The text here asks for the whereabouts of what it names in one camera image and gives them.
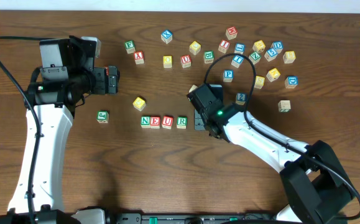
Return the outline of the green R wooden block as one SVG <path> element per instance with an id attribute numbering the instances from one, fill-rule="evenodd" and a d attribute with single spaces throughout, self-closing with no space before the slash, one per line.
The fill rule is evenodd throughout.
<path id="1" fill-rule="evenodd" d="M 188 119 L 187 117 L 179 116 L 177 118 L 177 129 L 186 129 L 187 128 Z"/>

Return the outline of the red E wooden block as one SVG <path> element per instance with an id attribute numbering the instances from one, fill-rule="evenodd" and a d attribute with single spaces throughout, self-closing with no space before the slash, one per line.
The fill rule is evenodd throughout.
<path id="1" fill-rule="evenodd" d="M 160 128 L 160 117 L 159 116 L 151 116 L 150 117 L 150 127 L 152 129 Z"/>

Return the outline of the green N wooden block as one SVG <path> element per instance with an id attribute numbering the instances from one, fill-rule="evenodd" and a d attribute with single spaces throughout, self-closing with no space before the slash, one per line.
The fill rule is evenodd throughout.
<path id="1" fill-rule="evenodd" d="M 142 116 L 141 117 L 141 127 L 142 128 L 150 128 L 150 116 Z"/>

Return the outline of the blue P wooden block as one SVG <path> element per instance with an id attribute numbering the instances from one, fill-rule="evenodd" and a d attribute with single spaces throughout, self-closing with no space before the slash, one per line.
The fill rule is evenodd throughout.
<path id="1" fill-rule="evenodd" d="M 232 82 L 233 78 L 234 78 L 233 70 L 224 70 L 224 72 L 223 72 L 223 81 L 224 82 Z"/>

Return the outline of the yellow S wooden block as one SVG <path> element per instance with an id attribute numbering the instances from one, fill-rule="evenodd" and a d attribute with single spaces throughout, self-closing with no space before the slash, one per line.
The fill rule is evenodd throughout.
<path id="1" fill-rule="evenodd" d="M 264 77 L 262 77 L 262 76 L 256 76 L 254 88 L 256 88 L 256 89 L 262 89 L 262 87 L 264 86 L 264 83 L 265 83 L 265 78 L 264 78 Z"/>

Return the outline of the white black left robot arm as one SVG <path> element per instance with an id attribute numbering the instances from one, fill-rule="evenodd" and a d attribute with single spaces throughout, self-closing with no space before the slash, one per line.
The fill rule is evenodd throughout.
<path id="1" fill-rule="evenodd" d="M 94 68 L 59 85 L 60 67 L 36 68 L 29 91 L 47 91 L 47 84 L 63 90 L 75 87 L 83 93 L 115 94 L 120 72 L 115 66 Z M 42 75 L 46 84 L 38 83 Z M 0 223 L 114 223 L 115 218 L 99 207 L 86 207 L 70 215 L 62 199 L 62 170 L 67 137 L 73 125 L 75 102 L 34 103 L 27 110 L 27 141 L 21 173 L 8 211 Z"/>

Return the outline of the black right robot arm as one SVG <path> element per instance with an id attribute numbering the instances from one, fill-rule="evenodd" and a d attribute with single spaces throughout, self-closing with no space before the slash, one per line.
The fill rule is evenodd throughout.
<path id="1" fill-rule="evenodd" d="M 360 195 L 334 150 L 317 141 L 296 141 L 256 120 L 239 105 L 220 101 L 195 104 L 205 128 L 218 139 L 241 146 L 280 175 L 288 205 L 273 216 L 277 223 L 347 223 L 342 209 Z"/>

